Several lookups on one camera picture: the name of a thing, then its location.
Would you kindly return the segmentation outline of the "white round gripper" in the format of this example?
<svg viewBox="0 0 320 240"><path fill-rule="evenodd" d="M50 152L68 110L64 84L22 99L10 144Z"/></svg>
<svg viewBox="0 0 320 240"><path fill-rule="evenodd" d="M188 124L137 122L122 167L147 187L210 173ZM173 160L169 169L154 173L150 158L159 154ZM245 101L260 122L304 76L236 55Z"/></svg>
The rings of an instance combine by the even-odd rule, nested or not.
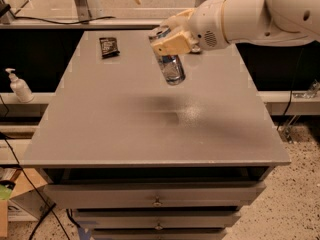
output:
<svg viewBox="0 0 320 240"><path fill-rule="evenodd" d="M202 50L224 49L229 43L223 32L223 5L226 0L206 0L196 9L179 12L160 23L171 31L165 37L151 43L153 51L159 56L189 53L195 45Z"/></svg>

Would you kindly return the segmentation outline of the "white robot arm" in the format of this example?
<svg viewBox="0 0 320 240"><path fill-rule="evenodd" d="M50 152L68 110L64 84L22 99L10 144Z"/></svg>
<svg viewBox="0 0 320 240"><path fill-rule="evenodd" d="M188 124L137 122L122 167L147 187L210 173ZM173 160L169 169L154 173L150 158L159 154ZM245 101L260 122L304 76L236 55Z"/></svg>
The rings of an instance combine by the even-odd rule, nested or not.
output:
<svg viewBox="0 0 320 240"><path fill-rule="evenodd" d="M320 41L320 0L206 0L162 24L170 32L151 43L159 55L236 43L299 46Z"/></svg>

